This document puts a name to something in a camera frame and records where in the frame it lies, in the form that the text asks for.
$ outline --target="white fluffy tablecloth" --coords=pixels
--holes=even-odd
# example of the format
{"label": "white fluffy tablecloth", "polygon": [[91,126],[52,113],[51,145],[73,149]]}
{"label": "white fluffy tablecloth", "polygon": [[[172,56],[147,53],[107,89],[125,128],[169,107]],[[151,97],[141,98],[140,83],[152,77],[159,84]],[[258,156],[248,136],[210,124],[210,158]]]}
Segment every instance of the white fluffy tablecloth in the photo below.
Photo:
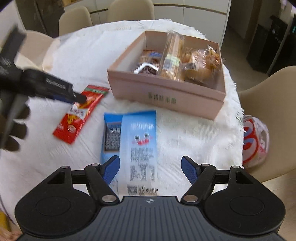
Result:
{"label": "white fluffy tablecloth", "polygon": [[[54,41],[45,59],[45,70],[74,84],[82,91],[88,84],[109,86],[107,68],[144,30],[175,30],[205,38],[194,28],[169,20],[122,21],[81,29]],[[96,107],[73,145],[56,139],[52,132],[70,108],[69,104],[31,99],[28,136],[16,153],[1,152],[0,194],[14,220],[16,203],[39,182],[63,165],[83,169],[100,162],[104,112],[157,110],[158,177],[161,195],[179,198],[190,187],[181,171],[187,155],[197,163],[229,169],[242,163],[243,111],[229,71],[224,68],[226,97],[215,121],[114,99],[109,93]]]}

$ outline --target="floor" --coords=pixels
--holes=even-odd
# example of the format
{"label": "floor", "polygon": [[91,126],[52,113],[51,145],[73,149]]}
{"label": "floor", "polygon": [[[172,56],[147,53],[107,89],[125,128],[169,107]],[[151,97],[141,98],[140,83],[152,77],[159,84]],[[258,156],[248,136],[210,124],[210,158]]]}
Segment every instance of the floor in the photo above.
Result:
{"label": "floor", "polygon": [[[227,27],[221,55],[233,81],[237,84],[238,91],[249,89],[268,77],[267,74],[254,71],[249,66],[246,60],[248,50],[249,44],[233,29]],[[296,240],[296,170],[263,184],[276,194],[286,207],[286,217],[279,234],[287,241]]]}
{"label": "floor", "polygon": [[246,60],[248,51],[249,44],[245,43],[232,28],[227,27],[221,47],[221,56],[225,59],[224,64],[237,84],[238,91],[249,89],[268,77],[267,74],[251,68]]}

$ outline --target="packaged bread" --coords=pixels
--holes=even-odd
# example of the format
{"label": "packaged bread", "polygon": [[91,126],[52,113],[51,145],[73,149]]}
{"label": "packaged bread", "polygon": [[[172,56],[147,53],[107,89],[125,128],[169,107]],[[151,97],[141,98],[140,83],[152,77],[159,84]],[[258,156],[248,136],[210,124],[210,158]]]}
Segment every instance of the packaged bread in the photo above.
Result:
{"label": "packaged bread", "polygon": [[174,31],[168,33],[165,49],[160,60],[158,75],[180,81],[180,59],[184,46],[184,37]]}
{"label": "packaged bread", "polygon": [[186,48],[182,55],[182,70],[186,80],[204,84],[214,78],[219,71],[220,56],[208,45],[208,49]]}
{"label": "packaged bread", "polygon": [[135,74],[153,74],[156,75],[159,67],[159,62],[162,54],[153,50],[143,50],[137,64],[137,69],[134,70]]}

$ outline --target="beige chair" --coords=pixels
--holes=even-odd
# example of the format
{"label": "beige chair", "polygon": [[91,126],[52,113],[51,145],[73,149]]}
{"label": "beige chair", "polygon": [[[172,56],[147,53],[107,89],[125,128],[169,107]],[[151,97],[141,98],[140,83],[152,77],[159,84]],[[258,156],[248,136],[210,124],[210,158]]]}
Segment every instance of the beige chair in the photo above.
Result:
{"label": "beige chair", "polygon": [[265,162],[248,172],[264,182],[296,168],[296,66],[276,72],[262,83],[239,92],[245,115],[263,121],[270,135]]}
{"label": "beige chair", "polygon": [[27,30],[26,34],[27,37],[19,52],[41,68],[47,49],[54,39],[43,33],[31,30]]}
{"label": "beige chair", "polygon": [[59,35],[75,32],[79,29],[91,27],[92,21],[85,6],[76,7],[63,13],[59,19]]}
{"label": "beige chair", "polygon": [[115,0],[107,12],[107,22],[122,20],[154,20],[154,6],[151,0]]}

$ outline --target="cabinet door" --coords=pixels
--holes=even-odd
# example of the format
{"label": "cabinet door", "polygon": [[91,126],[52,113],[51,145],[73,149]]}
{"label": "cabinet door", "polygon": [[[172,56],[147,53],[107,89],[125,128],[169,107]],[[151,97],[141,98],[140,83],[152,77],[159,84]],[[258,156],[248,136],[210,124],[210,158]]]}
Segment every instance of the cabinet door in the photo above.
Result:
{"label": "cabinet door", "polygon": [[227,13],[230,0],[184,0],[184,5],[213,9]]}
{"label": "cabinet door", "polygon": [[183,7],[154,6],[155,19],[168,18],[183,23]]}
{"label": "cabinet door", "polygon": [[99,12],[101,23],[105,23],[107,19],[107,11]]}
{"label": "cabinet door", "polygon": [[200,9],[184,8],[183,24],[202,32],[210,41],[221,44],[225,22],[226,15]]}
{"label": "cabinet door", "polygon": [[92,13],[91,14],[91,21],[93,25],[101,24],[99,13]]}
{"label": "cabinet door", "polygon": [[95,0],[82,0],[82,1],[79,1],[79,2],[75,2],[75,3],[72,3],[69,6],[64,7],[64,10],[66,12],[66,11],[72,9],[72,8],[80,7],[80,6],[85,6],[88,9],[89,12],[93,12],[93,11],[97,10]]}

